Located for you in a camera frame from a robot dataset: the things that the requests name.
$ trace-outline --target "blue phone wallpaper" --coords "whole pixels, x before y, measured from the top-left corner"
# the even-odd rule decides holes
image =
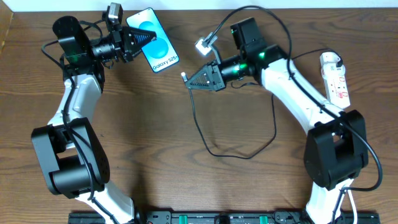
[[[180,60],[153,9],[148,8],[130,16],[126,22],[130,27],[156,32],[156,40],[142,48],[154,72],[159,72]]]

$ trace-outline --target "robotic arm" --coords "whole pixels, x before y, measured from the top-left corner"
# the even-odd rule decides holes
[[[65,93],[48,125],[33,130],[32,142],[51,193],[87,203],[106,223],[145,223],[131,198],[110,181],[108,159],[90,124],[104,88],[103,67],[119,58],[124,63],[132,61],[156,38],[155,32],[122,26],[122,16],[120,4],[108,6],[99,21],[105,21],[109,31],[105,38],[98,22],[79,22],[72,16],[55,21],[53,31],[69,62],[63,65],[63,57],[60,60]],[[101,37],[90,41],[80,24],[97,28]],[[81,152],[61,157],[74,147]]]
[[[200,39],[197,49],[203,55],[212,51],[216,59],[189,79],[182,73],[186,87],[190,90],[220,91],[231,80],[253,76],[266,90],[275,94],[307,134],[304,164],[314,183],[305,211],[314,223],[330,223],[340,190],[349,187],[368,164],[367,149],[294,83],[286,66],[287,54],[277,45],[266,44],[254,18],[233,24],[231,32],[240,55],[222,60],[213,45],[216,37],[207,46],[205,43],[211,36]],[[365,138],[363,117],[355,110],[349,113],[343,111],[349,106],[349,98],[342,59],[333,52],[327,52],[322,54],[321,64],[328,99],[304,79],[293,61],[290,61],[290,69],[295,80],[324,108],[360,131]],[[335,218],[340,216],[340,205],[336,208]]]

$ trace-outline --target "wooden table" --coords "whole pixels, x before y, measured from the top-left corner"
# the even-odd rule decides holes
[[[375,192],[354,193],[359,210],[375,210],[383,223],[396,222],[398,196],[398,16],[396,9],[275,10],[288,25],[294,55],[329,46],[344,58],[352,109],[366,119],[368,140],[384,168]],[[135,12],[125,12],[124,18]],[[229,11],[159,11],[157,15],[180,56],[180,63],[152,73],[143,55],[106,70],[103,96],[93,127],[111,165],[111,179],[138,206],[178,210],[303,208],[312,181],[303,166],[305,133],[284,105],[275,101],[275,141],[249,161],[218,159],[206,152],[192,119],[180,72],[188,75],[210,58],[194,48]],[[52,24],[64,15],[96,21],[100,12],[16,13],[0,55],[0,222],[65,223],[71,211],[90,210],[46,188],[30,141],[47,124],[64,86],[60,69],[40,46],[55,39]],[[228,25],[255,16],[268,43],[287,48],[287,39],[269,16],[240,12]],[[89,32],[97,35],[95,30]],[[219,32],[223,57],[237,53],[229,26]],[[49,47],[57,57],[59,46]],[[319,54],[295,63],[322,93]],[[248,155],[273,134],[270,93],[257,86],[217,93],[194,91],[198,121],[212,150]],[[372,185],[374,161],[354,186]],[[344,209],[350,210],[348,200]]]

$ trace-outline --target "white robotic arm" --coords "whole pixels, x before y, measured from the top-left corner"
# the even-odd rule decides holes
[[[53,31],[58,40],[43,45],[42,51],[62,69],[65,93],[48,125],[35,128],[31,136],[51,193],[87,203],[106,223],[144,224],[132,199],[110,181],[108,158],[91,127],[104,87],[103,67],[111,60],[133,61],[142,47],[156,38],[153,31],[122,26],[122,16],[120,4],[108,6],[99,21],[106,23],[109,32],[104,38],[97,22],[78,21],[72,16],[55,21]],[[89,40],[85,30],[90,27],[99,29],[99,39]],[[45,51],[57,42],[65,52],[59,63]],[[64,65],[64,57],[69,64]],[[74,147],[76,155],[58,156]]]
[[[68,108],[68,122],[78,118],[88,118],[89,122],[91,122],[96,103],[102,94],[100,84],[94,75],[82,74],[73,76],[72,78],[75,82],[75,91],[73,91],[73,96]],[[72,89],[72,83],[69,79],[66,80],[64,84],[65,93],[60,106],[48,125],[63,125],[62,110],[64,109]],[[66,145],[66,149],[74,147],[74,143]],[[95,191],[94,200],[88,200],[89,196],[90,192],[87,192],[80,194],[76,199],[85,202],[96,210],[104,217],[106,223],[128,223],[134,221],[133,201],[130,197],[123,194],[111,180],[104,184],[104,190]]]
[[[324,53],[321,58],[323,58],[325,54],[335,55],[332,52],[328,52]],[[329,64],[336,66],[336,62],[337,61],[331,61]],[[306,79],[304,79],[300,72],[295,68],[293,61],[290,61],[290,67],[292,72],[295,74],[296,80],[312,96],[314,96],[319,102],[322,102],[325,107],[334,114],[337,116],[340,115],[339,112],[341,112],[342,109],[331,104],[308,81],[306,81]],[[344,73],[340,73],[339,77],[344,78]],[[289,78],[289,73],[286,69],[286,59],[279,59],[270,63],[268,68],[262,70],[261,80],[263,87],[275,94],[275,96],[278,97],[278,99],[283,102],[283,104],[295,116],[306,134],[308,133],[308,130],[315,127],[317,122],[325,124],[333,120],[331,116],[322,112],[319,107],[297,87],[293,80]],[[341,188],[349,187],[353,181],[353,179],[344,180],[337,184],[332,190],[328,190],[325,187],[320,187],[316,183],[313,183],[310,201],[307,203],[305,209],[314,223],[330,223],[333,216],[333,209],[335,208]],[[340,206],[341,204],[338,206],[335,217],[340,216]]]

